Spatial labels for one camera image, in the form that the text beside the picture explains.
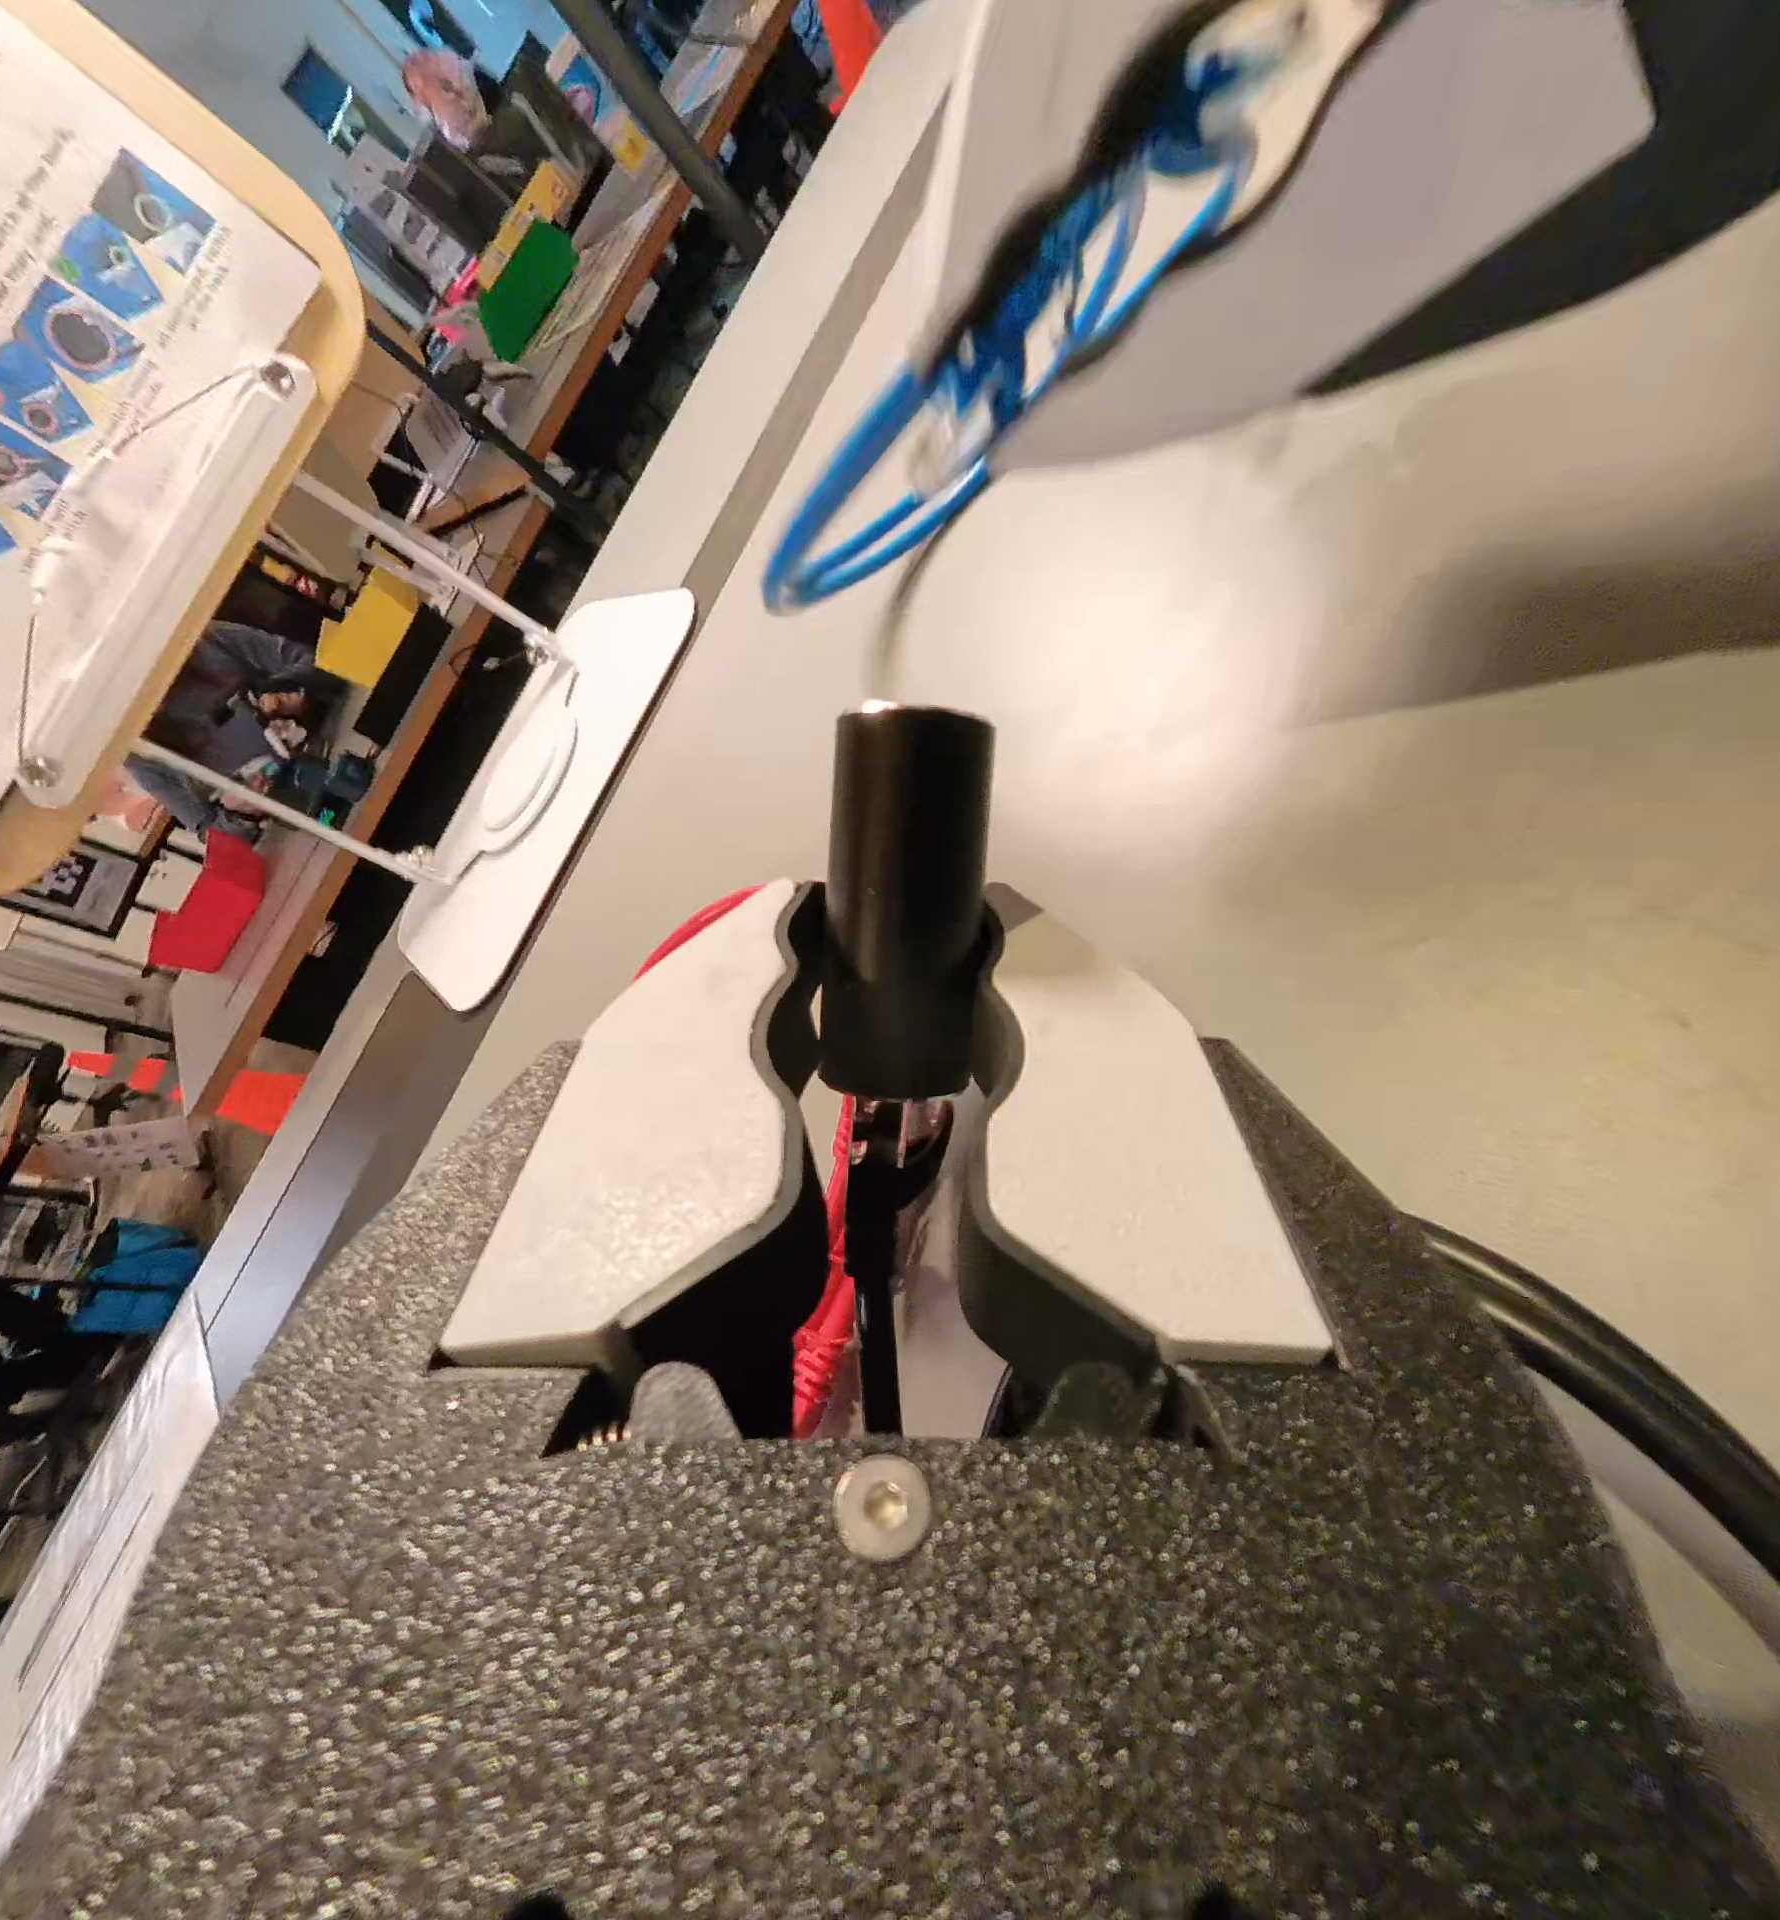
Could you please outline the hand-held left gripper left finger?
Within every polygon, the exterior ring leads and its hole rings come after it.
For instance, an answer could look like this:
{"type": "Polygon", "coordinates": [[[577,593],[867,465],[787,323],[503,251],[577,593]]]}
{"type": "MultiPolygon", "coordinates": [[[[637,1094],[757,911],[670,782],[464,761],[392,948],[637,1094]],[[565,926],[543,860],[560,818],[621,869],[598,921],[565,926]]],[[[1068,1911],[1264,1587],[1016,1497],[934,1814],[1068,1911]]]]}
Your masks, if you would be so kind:
{"type": "Polygon", "coordinates": [[[821,885],[776,880],[598,1015],[440,1334],[458,1370],[637,1367],[727,1285],[734,1322],[798,1331],[829,1204],[802,1112],[821,885]]]}

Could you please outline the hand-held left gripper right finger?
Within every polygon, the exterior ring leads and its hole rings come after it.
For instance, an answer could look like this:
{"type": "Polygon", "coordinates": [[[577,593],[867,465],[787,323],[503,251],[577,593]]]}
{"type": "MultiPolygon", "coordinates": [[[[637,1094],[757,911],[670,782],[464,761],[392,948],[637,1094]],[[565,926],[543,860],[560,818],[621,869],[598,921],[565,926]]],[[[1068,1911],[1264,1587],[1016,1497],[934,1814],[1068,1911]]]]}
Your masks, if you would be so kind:
{"type": "Polygon", "coordinates": [[[994,885],[960,1298],[1012,1370],[1322,1367],[1334,1327],[1193,1020],[994,885]]]}

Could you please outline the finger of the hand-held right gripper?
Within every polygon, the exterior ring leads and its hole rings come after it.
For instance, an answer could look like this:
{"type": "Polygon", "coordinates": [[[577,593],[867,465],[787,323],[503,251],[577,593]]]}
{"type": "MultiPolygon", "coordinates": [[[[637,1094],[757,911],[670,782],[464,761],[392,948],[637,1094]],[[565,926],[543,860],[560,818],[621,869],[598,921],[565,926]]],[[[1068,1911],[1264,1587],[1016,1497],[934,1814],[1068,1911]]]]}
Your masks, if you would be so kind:
{"type": "MultiPolygon", "coordinates": [[[[1135,56],[1164,31],[1193,31],[1219,3],[971,3],[942,105],[910,267],[910,366],[937,366],[1003,238],[1076,177],[1091,127],[1135,56]]],[[[1156,235],[1184,238],[1214,173],[1156,177],[1134,256],[1156,235]]],[[[1222,271],[1180,264],[1076,366],[1226,366],[1222,271]]]]}
{"type": "Polygon", "coordinates": [[[1222,3],[1170,26],[1098,116],[1076,177],[998,242],[988,305],[1071,254],[1049,235],[1099,193],[1086,272],[1049,302],[1049,376],[976,449],[1086,465],[1277,415],[1422,308],[1654,126],[1624,3],[1222,3]],[[1134,256],[1156,177],[1210,170],[1184,238],[1134,256]],[[1226,366],[1076,366],[1173,267],[1222,271],[1226,366]]]}

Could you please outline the black ethernet port adapter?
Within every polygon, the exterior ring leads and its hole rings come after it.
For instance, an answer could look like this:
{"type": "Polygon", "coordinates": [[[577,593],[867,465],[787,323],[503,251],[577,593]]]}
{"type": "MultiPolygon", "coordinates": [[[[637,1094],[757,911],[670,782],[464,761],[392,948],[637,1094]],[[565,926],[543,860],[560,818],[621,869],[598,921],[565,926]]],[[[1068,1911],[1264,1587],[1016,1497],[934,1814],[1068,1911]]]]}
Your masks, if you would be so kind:
{"type": "Polygon", "coordinates": [[[823,1081],[937,1100],[971,1081],[994,725],[867,704],[839,719],[823,878],[823,1081]]]}

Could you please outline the red storage bin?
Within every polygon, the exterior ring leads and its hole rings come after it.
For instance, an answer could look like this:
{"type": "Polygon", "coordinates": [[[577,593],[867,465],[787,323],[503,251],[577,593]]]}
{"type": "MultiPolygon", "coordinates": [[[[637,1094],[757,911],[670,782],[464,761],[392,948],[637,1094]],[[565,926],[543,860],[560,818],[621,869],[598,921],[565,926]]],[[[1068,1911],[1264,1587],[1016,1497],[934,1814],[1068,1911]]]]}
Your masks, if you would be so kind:
{"type": "Polygon", "coordinates": [[[204,845],[204,865],[180,911],[161,912],[148,938],[152,971],[216,976],[254,926],[271,890],[264,854],[233,833],[204,845]]]}

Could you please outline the blue bag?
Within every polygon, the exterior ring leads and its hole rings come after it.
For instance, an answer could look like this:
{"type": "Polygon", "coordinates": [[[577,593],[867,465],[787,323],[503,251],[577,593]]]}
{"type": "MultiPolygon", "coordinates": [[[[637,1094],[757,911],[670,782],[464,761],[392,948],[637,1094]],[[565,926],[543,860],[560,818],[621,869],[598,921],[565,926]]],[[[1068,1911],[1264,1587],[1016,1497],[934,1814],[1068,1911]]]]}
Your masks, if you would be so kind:
{"type": "Polygon", "coordinates": [[[112,1219],[90,1247],[72,1331],[99,1338],[157,1336],[204,1253],[180,1229],[112,1219]]]}

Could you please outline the green storage bin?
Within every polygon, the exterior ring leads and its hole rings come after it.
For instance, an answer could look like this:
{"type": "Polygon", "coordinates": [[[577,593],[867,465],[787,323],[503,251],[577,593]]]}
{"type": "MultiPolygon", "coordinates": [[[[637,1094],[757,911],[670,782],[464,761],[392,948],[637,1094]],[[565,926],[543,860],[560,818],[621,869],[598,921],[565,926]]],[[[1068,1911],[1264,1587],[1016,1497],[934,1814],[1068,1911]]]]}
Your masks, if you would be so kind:
{"type": "Polygon", "coordinates": [[[571,285],[577,245],[567,229],[530,223],[490,283],[478,283],[478,323],[496,360],[516,366],[571,285]]]}

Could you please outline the yellow storage bin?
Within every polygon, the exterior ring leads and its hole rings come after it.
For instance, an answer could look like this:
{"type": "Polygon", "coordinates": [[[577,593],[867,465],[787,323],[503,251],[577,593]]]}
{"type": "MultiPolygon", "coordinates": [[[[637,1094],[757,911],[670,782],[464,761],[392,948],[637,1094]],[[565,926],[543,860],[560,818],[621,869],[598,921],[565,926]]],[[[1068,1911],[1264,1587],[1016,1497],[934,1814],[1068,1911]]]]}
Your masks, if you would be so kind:
{"type": "Polygon", "coordinates": [[[337,619],[314,640],[320,672],[375,693],[410,634],[424,599],[394,573],[375,568],[337,619]]]}

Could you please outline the clipboard with instruction sheet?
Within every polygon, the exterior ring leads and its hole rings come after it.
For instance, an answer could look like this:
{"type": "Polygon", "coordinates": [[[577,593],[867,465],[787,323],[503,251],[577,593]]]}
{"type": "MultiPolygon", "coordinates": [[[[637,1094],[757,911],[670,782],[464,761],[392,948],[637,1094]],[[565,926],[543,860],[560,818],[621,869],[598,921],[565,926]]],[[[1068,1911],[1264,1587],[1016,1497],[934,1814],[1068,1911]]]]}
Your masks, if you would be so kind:
{"type": "Polygon", "coordinates": [[[0,3],[0,808],[65,808],[157,680],[312,376],[323,271],[210,123],[0,3]]]}

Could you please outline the white lamp base plate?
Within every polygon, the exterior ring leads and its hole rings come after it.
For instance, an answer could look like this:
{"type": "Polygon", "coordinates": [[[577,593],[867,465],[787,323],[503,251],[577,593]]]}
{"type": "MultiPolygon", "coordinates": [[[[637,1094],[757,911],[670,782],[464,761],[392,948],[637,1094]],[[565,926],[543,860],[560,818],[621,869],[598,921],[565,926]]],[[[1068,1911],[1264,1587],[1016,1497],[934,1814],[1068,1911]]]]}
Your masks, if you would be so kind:
{"type": "Polygon", "coordinates": [[[536,671],[503,725],[487,764],[471,782],[471,794],[444,831],[436,852],[394,857],[351,842],[346,831],[323,829],[302,811],[286,811],[256,794],[194,768],[194,782],[210,782],[231,799],[272,808],[286,824],[347,852],[383,873],[410,880],[413,892],[399,926],[399,945],[424,985],[458,1015],[483,1007],[503,985],[509,966],[547,912],[577,842],[591,829],[621,760],[626,755],[646,710],[655,705],[676,652],[692,626],[692,593],[684,587],[637,593],[587,608],[565,619],[555,632],[519,613],[487,586],[473,580],[433,541],[394,515],[354,506],[326,481],[307,473],[307,456],[326,429],[335,404],[363,360],[365,299],[351,264],[320,208],[238,133],[192,100],[179,82],[140,61],[121,37],[108,32],[80,3],[6,3],[56,32],[70,53],[90,53],[99,76],[120,74],[125,49],[140,67],[140,82],[179,88],[210,123],[202,143],[216,157],[216,170],[278,228],[323,271],[323,289],[296,326],[288,344],[264,376],[276,379],[284,360],[302,366],[314,388],[293,422],[278,463],[256,492],[249,511],[233,532],[220,568],[204,580],[194,619],[175,636],[170,652],[157,665],[157,680],[120,721],[112,747],[97,761],[90,784],[65,808],[37,808],[14,791],[0,808],[0,892],[39,878],[39,869],[85,829],[103,784],[121,760],[152,755],[184,768],[180,755],[145,742],[148,717],[157,710],[170,680],[208,632],[239,564],[271,529],[288,492],[302,492],[363,534],[394,547],[413,580],[451,587],[481,612],[509,624],[536,671]]]}

